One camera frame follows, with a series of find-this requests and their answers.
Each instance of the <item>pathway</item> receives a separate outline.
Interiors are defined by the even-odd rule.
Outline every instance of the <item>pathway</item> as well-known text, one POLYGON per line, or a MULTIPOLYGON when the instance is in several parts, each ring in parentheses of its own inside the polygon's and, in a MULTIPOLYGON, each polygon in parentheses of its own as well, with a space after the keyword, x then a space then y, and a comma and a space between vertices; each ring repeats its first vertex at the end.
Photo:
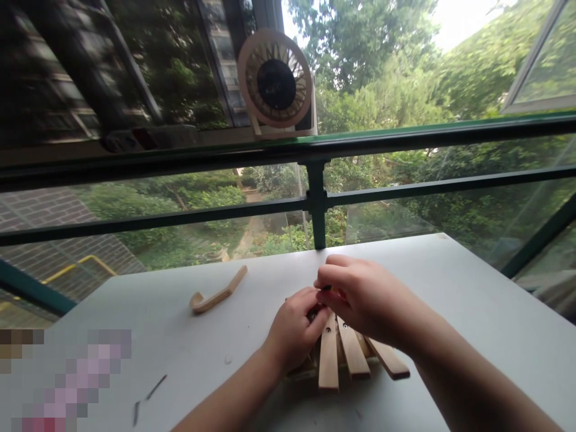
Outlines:
MULTIPOLYGON (((262 201, 262 194, 259 192, 250 192, 248 189, 243 190, 246 195, 246 202, 259 202, 262 201)), ((254 237, 265 232, 264 224, 262 223, 262 216, 252 216, 250 222, 248 222, 248 227, 238 244, 238 247, 232 253, 231 260, 239 260, 244 258, 253 258, 254 255, 250 249, 252 248, 252 243, 254 237)))

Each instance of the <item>hand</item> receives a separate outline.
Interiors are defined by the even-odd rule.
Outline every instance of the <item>hand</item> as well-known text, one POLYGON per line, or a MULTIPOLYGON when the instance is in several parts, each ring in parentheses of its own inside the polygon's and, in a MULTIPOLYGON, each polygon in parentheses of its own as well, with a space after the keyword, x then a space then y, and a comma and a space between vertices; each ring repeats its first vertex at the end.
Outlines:
POLYGON ((317 289, 306 287, 286 299, 278 310, 262 351, 283 373, 300 366, 322 334, 330 310, 320 309, 312 322, 306 315, 317 305, 317 289))
POLYGON ((373 261, 330 255, 314 282, 317 300, 354 330, 410 354, 440 317, 385 268, 373 261))

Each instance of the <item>forearm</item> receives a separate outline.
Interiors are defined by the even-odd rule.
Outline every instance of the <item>forearm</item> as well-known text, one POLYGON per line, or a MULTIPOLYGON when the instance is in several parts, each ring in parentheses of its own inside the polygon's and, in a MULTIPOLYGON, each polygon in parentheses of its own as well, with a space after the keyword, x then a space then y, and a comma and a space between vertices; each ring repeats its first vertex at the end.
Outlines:
POLYGON ((172 432, 243 429, 282 378, 281 367, 262 350, 190 412, 172 432))
POLYGON ((452 431, 561 430, 442 318, 421 336, 409 354, 452 431))

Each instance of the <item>railing post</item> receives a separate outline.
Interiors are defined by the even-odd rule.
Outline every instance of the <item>railing post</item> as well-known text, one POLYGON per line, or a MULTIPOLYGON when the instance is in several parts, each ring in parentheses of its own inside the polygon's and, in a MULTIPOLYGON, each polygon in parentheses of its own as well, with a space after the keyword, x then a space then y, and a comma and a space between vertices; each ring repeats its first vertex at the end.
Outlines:
POLYGON ((308 211, 312 216, 312 228, 314 230, 314 248, 326 248, 326 189, 324 189, 324 165, 327 161, 308 162, 309 190, 306 198, 309 201, 308 211))
POLYGON ((3 260, 0 260, 0 286, 12 295, 58 316, 63 316, 76 306, 69 298, 3 260))

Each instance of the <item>finger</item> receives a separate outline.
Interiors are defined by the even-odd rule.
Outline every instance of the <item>finger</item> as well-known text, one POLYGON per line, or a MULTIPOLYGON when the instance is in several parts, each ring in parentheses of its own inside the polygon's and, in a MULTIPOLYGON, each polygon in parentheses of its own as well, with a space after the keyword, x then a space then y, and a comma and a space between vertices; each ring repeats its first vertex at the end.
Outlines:
POLYGON ((310 337, 310 339, 316 341, 316 339, 318 339, 322 334, 322 331, 326 326, 326 321, 328 321, 328 317, 331 313, 332 311, 328 307, 323 307, 320 309, 316 315, 316 318, 314 318, 314 321, 312 321, 306 329, 307 337, 310 337))
POLYGON ((306 315, 318 303, 318 300, 316 300, 317 292, 318 290, 311 288, 306 294, 294 299, 303 315, 306 315))
POLYGON ((356 261, 356 258, 349 257, 347 255, 335 254, 335 255, 329 255, 328 258, 326 258, 326 264, 338 265, 341 267, 348 267, 352 265, 354 261, 356 261))
POLYGON ((344 321, 350 321, 350 318, 353 316, 350 304, 334 291, 318 291, 316 300, 328 306, 344 321))
POLYGON ((304 295, 306 295, 309 292, 316 292, 316 289, 312 288, 312 287, 306 287, 306 288, 302 288, 300 291, 295 292, 294 294, 292 294, 289 298, 299 298, 302 297, 304 295))
POLYGON ((324 264, 318 269, 318 279, 314 282, 316 288, 333 285, 341 289, 353 287, 353 277, 347 267, 324 264))

